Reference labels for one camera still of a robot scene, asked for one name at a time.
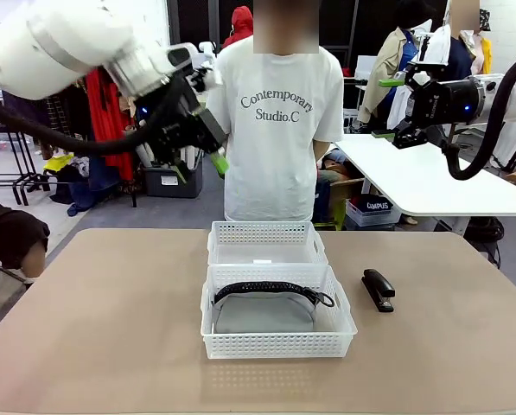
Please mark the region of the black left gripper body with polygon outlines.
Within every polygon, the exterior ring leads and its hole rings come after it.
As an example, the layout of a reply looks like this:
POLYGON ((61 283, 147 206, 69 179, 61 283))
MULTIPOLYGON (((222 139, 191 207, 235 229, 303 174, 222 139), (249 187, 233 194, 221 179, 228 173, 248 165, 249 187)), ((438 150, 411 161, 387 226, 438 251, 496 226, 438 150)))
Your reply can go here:
POLYGON ((217 149, 217 128, 213 117, 198 102, 193 88, 181 76, 162 82, 160 104, 160 149, 217 149))

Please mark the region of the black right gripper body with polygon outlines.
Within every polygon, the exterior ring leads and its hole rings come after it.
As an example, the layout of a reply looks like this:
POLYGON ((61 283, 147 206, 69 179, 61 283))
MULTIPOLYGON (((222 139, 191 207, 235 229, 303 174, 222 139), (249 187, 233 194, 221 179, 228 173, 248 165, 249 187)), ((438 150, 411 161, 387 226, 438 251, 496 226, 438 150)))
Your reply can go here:
POLYGON ((479 87, 474 79, 429 81, 411 94, 411 124, 433 126, 468 123, 479 112, 479 87))

